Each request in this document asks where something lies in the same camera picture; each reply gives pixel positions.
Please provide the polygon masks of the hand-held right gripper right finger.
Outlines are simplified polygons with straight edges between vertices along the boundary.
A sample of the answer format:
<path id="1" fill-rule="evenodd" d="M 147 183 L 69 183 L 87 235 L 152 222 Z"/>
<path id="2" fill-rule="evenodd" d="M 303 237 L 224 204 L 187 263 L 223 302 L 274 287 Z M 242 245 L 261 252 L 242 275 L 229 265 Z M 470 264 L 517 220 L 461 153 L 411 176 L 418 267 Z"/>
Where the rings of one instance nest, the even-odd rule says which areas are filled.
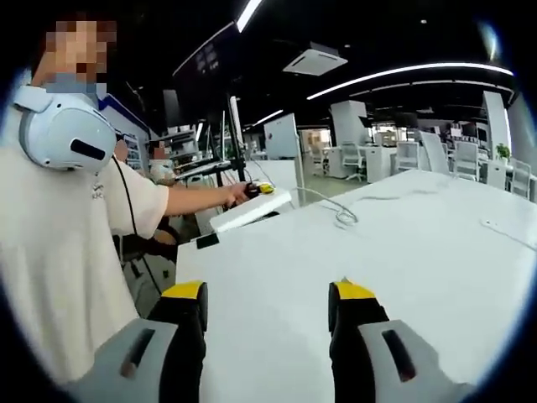
<path id="1" fill-rule="evenodd" d="M 347 278 L 329 284 L 328 330 L 336 402 L 464 402 L 475 389 L 451 380 L 430 344 Z"/>

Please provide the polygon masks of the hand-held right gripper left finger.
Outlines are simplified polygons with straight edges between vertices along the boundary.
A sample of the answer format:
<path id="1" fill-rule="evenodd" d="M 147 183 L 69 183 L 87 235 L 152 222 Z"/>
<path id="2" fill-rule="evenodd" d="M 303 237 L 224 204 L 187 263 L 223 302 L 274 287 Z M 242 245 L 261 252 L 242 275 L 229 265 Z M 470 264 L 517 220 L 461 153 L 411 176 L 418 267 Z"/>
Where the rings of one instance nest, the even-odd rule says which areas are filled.
<path id="1" fill-rule="evenodd" d="M 173 285 L 149 318 L 132 320 L 97 350 L 67 393 L 76 402 L 198 402 L 207 305 L 207 283 Z"/>

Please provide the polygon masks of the person's left hand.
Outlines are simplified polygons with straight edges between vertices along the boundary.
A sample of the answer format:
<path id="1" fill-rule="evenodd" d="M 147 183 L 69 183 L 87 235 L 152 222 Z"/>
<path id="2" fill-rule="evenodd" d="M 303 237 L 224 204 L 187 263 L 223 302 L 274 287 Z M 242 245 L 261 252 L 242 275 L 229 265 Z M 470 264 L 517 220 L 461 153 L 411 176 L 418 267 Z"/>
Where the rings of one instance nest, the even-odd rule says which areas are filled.
<path id="1" fill-rule="evenodd" d="M 243 204 L 250 200 L 247 195 L 247 190 L 249 189 L 248 182 L 240 182 L 231 186 L 226 186 L 224 188 L 226 192 L 226 206 L 233 207 Z"/>

